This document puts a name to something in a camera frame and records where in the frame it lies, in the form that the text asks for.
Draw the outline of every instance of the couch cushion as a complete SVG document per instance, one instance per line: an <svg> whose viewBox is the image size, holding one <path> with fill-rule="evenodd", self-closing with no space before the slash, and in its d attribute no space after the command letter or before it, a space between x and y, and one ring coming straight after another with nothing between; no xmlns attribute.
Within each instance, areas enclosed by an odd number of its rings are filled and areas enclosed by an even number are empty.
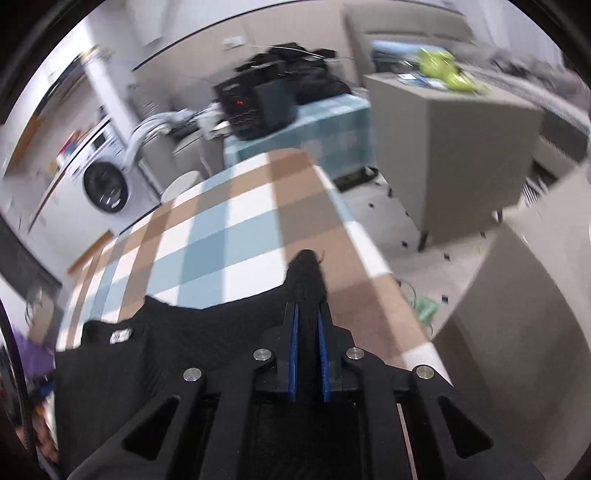
<svg viewBox="0 0 591 480"><path fill-rule="evenodd" d="M389 0L346 4L343 16L361 85L363 75L374 72L373 40L428 43L449 49L452 44L471 43L474 38L460 12L421 2Z"/></svg>

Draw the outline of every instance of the plaid tablecloth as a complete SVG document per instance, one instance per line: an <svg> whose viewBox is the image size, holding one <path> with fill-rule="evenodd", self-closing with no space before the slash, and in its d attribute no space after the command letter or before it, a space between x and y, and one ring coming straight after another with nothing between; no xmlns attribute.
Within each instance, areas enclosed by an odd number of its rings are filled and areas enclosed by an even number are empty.
<svg viewBox="0 0 591 480"><path fill-rule="evenodd" d="M259 153L302 148L331 179L375 167L369 102L353 95L319 100L298 107L287 127L255 140L224 140L224 163L232 167Z"/></svg>
<svg viewBox="0 0 591 480"><path fill-rule="evenodd" d="M118 322L149 294L206 308L274 288L300 250L323 256L335 324L391 365L446 375L406 298L334 184L302 150L261 154L162 205L82 269L58 349L88 319Z"/></svg>

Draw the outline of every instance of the white stool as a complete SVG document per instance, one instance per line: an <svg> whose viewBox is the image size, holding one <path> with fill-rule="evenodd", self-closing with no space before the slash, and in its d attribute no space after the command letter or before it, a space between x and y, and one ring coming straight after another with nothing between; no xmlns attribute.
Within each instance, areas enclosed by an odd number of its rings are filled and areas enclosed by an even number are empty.
<svg viewBox="0 0 591 480"><path fill-rule="evenodd" d="M168 186L160 197L160 203L174 200L181 195L182 192L186 192L189 188L194 187L197 183L201 183L202 181L203 177L201 176L201 172L197 170L188 171Z"/></svg>

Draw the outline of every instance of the cable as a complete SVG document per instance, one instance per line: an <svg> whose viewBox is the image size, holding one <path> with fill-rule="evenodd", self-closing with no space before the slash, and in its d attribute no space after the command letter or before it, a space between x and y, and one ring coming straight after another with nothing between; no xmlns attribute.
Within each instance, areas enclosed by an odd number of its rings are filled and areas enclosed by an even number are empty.
<svg viewBox="0 0 591 480"><path fill-rule="evenodd" d="M29 404L29 396L27 394L25 374L22 370L21 355L18 353L17 341L14 339L12 326L8 320L8 315L4 309L2 299L0 299L0 330L2 331L4 342L6 343L6 350L8 353L8 359L10 360L12 376L14 377L14 384L17 388L18 406L21 411L21 421L25 431L25 448L31 455L35 466L39 466L37 448L35 446L35 430L33 429L33 421L31 420L31 406Z"/></svg>
<svg viewBox="0 0 591 480"><path fill-rule="evenodd" d="M269 46L269 45L250 45L249 43L246 45L248 45L249 47L255 47L255 48L283 48L284 50L293 50L293 51L300 51L302 53L307 53L308 55L312 55L312 56L318 57L320 59L326 58L326 57L323 57L322 55L318 55L316 53L312 53L307 50L300 50L299 48L289 48L289 47L279 47L279 46Z"/></svg>
<svg viewBox="0 0 591 480"><path fill-rule="evenodd" d="M413 300L415 300L417 298L417 296L418 296L417 290L413 287L412 283L410 283L409 281L403 280L402 278L398 278L398 277L396 277L396 280L398 280L400 283L404 283L404 284L408 285L409 287L411 287L413 290L413 294L414 294Z"/></svg>

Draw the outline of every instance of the white cloth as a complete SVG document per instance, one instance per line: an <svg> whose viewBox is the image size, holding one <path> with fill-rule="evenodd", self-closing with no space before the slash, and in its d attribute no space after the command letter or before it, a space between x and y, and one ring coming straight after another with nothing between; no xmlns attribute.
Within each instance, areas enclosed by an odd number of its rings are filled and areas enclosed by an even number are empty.
<svg viewBox="0 0 591 480"><path fill-rule="evenodd" d="M222 106L217 102L213 102L199 114L197 117L197 124L199 125L199 128L203 130L205 138L211 140L219 135L215 128L222 119Z"/></svg>
<svg viewBox="0 0 591 480"><path fill-rule="evenodd" d="M129 144L123 161L123 170L131 168L135 162L139 149L144 143L146 136L156 129L169 133L173 127L187 122L195 112L183 109L178 112L162 112L148 117L141 122L129 138Z"/></svg>

